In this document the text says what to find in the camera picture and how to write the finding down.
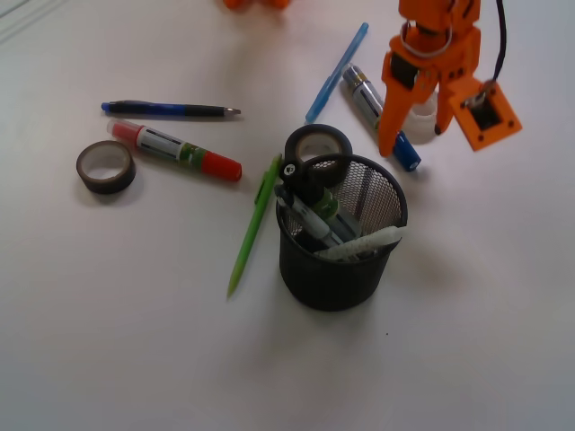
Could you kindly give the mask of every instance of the blue pen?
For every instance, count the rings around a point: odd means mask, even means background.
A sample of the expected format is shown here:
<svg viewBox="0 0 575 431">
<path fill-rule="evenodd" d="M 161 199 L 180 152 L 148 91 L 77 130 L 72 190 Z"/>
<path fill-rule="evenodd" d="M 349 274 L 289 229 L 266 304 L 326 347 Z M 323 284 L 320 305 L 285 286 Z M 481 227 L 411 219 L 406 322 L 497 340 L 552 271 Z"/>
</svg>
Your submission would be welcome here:
<svg viewBox="0 0 575 431">
<path fill-rule="evenodd" d="M 307 123 L 310 124 L 315 123 L 315 121 L 317 120 L 317 117 L 320 115 L 320 112 L 322 112 L 322 109 L 325 107 L 325 104 L 330 99 L 333 89 L 340 80 L 341 71 L 343 70 L 343 67 L 345 67 L 345 65 L 347 65 L 353 58 L 354 54 L 359 48 L 359 45 L 366 37 L 368 28 L 369 24 L 367 22 L 364 22 L 363 24 L 361 24 L 361 27 L 359 27 L 358 34 L 356 34 L 356 37 L 353 38 L 353 41 L 348 47 L 348 50 L 345 51 L 345 54 L 343 54 L 340 63 L 338 63 L 338 65 L 335 67 L 335 70 L 330 75 L 330 77 L 327 78 L 327 81 L 325 81 L 322 90 L 320 90 L 320 93 L 315 98 L 312 108 L 309 110 L 309 112 L 307 112 L 307 115 L 305 116 L 305 121 Z"/>
<path fill-rule="evenodd" d="M 229 117 L 241 114 L 240 110 L 221 106 L 172 105 L 149 101 L 111 101 L 102 104 L 110 114 L 170 115 L 174 117 Z"/>
</svg>

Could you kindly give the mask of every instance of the blue cap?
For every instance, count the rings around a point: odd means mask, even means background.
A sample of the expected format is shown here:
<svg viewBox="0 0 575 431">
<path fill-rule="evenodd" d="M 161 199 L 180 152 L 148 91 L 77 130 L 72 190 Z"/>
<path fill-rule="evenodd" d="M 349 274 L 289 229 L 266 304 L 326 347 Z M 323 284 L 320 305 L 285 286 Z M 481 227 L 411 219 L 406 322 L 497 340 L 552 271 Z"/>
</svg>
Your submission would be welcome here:
<svg viewBox="0 0 575 431">
<path fill-rule="evenodd" d="M 399 132 L 395 139 L 394 155 L 407 172 L 415 171 L 421 163 L 421 157 L 403 132 Z"/>
</svg>

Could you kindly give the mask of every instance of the tape roll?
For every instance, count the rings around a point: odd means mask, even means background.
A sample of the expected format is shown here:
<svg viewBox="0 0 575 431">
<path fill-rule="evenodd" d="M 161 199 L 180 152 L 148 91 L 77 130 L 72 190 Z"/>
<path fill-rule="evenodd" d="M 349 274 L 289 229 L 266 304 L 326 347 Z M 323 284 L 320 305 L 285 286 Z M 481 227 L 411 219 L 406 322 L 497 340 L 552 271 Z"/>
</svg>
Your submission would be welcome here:
<svg viewBox="0 0 575 431">
<path fill-rule="evenodd" d="M 132 154 L 116 141 L 102 141 L 83 150 L 75 169 L 93 193 L 110 195 L 129 186 L 136 177 Z"/>
<path fill-rule="evenodd" d="M 337 128 L 324 124 L 309 124 L 296 130 L 286 142 L 286 160 L 303 163 L 306 152 L 315 149 L 317 155 L 353 155 L 348 137 Z M 330 189 L 345 180 L 350 161 L 339 160 L 324 168 L 314 168 L 314 178 Z"/>
</svg>

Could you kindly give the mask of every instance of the pen holder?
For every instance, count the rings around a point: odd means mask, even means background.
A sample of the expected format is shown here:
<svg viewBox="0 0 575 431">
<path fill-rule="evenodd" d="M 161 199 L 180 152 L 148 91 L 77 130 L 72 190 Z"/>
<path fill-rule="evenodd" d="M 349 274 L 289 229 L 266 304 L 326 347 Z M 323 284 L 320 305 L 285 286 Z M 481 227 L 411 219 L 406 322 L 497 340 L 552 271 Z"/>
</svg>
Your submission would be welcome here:
<svg viewBox="0 0 575 431">
<path fill-rule="evenodd" d="M 348 163 L 343 182 L 330 189 L 340 204 L 361 223 L 364 235 L 388 226 L 407 225 L 407 203 L 395 178 L 364 157 L 328 154 L 305 163 L 322 169 Z M 318 258 L 324 247 L 280 205 L 276 205 L 279 230 L 279 269 L 287 288 L 301 303 L 325 312 L 338 312 L 366 301 L 377 289 L 390 253 L 397 243 L 385 246 L 368 259 L 339 262 Z"/>
</svg>

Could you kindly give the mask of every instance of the green pencil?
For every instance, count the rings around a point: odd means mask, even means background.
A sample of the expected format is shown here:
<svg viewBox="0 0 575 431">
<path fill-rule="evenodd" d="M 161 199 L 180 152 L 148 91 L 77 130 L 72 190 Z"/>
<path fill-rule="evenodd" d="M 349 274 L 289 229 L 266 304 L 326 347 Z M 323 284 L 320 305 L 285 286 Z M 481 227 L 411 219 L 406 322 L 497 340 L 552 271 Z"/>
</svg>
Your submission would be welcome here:
<svg viewBox="0 0 575 431">
<path fill-rule="evenodd" d="M 245 269 L 245 265 L 250 257 L 250 252 L 252 251 L 253 242 L 260 230 L 261 220 L 263 219 L 263 215 L 268 207 L 273 187 L 276 185 L 280 166 L 281 154 L 273 159 L 270 168 L 263 175 L 260 192 L 255 199 L 255 211 L 253 212 L 252 220 L 248 226 L 248 232 L 245 234 L 245 238 L 243 238 L 242 248 L 240 249 L 240 254 L 237 257 L 234 270 L 232 271 L 232 276 L 230 277 L 230 284 L 227 288 L 228 299 L 234 294 L 235 289 L 240 282 L 240 278 L 242 278 L 243 270 Z"/>
</svg>

